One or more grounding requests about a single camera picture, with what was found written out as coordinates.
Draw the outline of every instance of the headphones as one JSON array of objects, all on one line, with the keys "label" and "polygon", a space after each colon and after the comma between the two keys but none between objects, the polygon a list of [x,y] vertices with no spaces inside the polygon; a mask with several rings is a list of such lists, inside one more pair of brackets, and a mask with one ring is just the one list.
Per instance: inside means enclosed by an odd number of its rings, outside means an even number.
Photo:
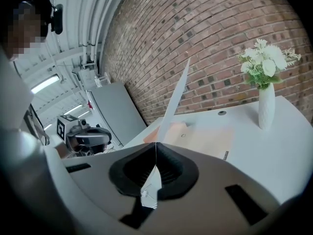
[{"label": "headphones", "polygon": [[51,32],[60,35],[63,31],[63,5],[52,5],[50,0],[24,0],[35,7],[36,13],[41,17],[41,37],[47,37],[48,25],[51,24]]}]

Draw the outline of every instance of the curved white ceiling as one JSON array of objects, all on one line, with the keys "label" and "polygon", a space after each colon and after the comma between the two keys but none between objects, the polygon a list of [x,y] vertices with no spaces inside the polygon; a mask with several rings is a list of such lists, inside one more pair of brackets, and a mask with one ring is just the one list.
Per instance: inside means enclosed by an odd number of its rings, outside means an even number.
[{"label": "curved white ceiling", "polygon": [[[50,1],[53,5],[61,3],[64,7],[63,32],[60,35],[49,32],[45,43],[27,50],[15,61],[22,79],[30,88],[54,74],[60,77],[60,81],[38,92],[32,102],[44,126],[53,123],[58,115],[79,104],[83,104],[83,107],[73,112],[74,116],[77,117],[88,110],[84,91],[88,88],[72,73],[73,69],[75,71],[83,69],[83,35],[87,35],[88,60],[90,60],[92,35],[97,39],[96,59],[99,60],[99,51],[103,47],[110,22],[121,0],[92,0],[89,7],[89,0]],[[90,81],[89,88],[94,84],[95,75],[94,70],[84,72],[83,79],[85,82]]]}]

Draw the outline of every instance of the black slot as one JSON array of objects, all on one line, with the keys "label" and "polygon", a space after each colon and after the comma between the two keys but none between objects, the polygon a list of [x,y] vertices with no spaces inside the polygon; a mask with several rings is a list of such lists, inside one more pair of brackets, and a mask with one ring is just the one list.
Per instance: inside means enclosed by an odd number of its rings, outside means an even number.
[{"label": "black slot", "polygon": [[235,202],[250,225],[254,225],[267,216],[253,199],[239,185],[227,186],[225,190]]},{"label": "black slot", "polygon": [[73,165],[73,166],[69,166],[69,167],[66,167],[67,171],[69,173],[72,173],[72,172],[76,172],[76,171],[79,171],[79,170],[84,170],[84,169],[87,169],[87,168],[90,168],[91,166],[88,164],[88,163],[84,163],[84,164],[78,164],[78,165]]}]

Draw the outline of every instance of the metal ceiling beam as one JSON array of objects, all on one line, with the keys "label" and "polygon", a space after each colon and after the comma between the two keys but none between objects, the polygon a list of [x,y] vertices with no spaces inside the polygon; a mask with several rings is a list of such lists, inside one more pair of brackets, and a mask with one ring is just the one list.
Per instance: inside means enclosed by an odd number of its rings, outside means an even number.
[{"label": "metal ceiling beam", "polygon": [[[98,45],[97,52],[101,50],[101,44]],[[74,49],[70,49],[64,52],[61,52],[59,54],[56,54],[53,56],[57,64],[60,64],[68,59],[75,58],[75,57],[80,57],[82,56],[83,53],[83,47],[78,47]],[[88,46],[88,55],[90,55],[90,46]],[[42,70],[47,70],[50,67],[54,66],[54,62],[52,58],[47,58],[43,62],[40,62],[39,64],[31,67],[28,71],[25,73],[22,73],[22,79],[30,79],[31,77],[35,76],[37,72],[42,71]]]},{"label": "metal ceiling beam", "polygon": [[[78,93],[80,91],[79,87],[76,87],[75,89],[73,89],[74,93]],[[63,95],[57,97],[55,100],[50,101],[49,103],[47,103],[45,106],[43,106],[42,108],[40,108],[39,110],[37,110],[37,114],[40,115],[43,112],[45,112],[46,110],[50,109],[53,105],[61,102],[62,100],[66,99],[67,97],[73,95],[72,91],[66,92]]]}]

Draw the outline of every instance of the white countertop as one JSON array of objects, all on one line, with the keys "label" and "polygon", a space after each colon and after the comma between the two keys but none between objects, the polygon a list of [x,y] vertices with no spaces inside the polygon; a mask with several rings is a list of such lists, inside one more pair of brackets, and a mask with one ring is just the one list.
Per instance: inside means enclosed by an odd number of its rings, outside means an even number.
[{"label": "white countertop", "polygon": [[[206,112],[176,115],[172,122],[185,122],[193,128],[231,127],[234,138],[227,161],[269,190],[283,203],[301,193],[313,169],[313,128],[285,98],[276,97],[271,128],[258,126],[258,102]],[[224,116],[218,112],[225,110]],[[161,123],[162,117],[148,126],[125,148],[143,139]]]}]

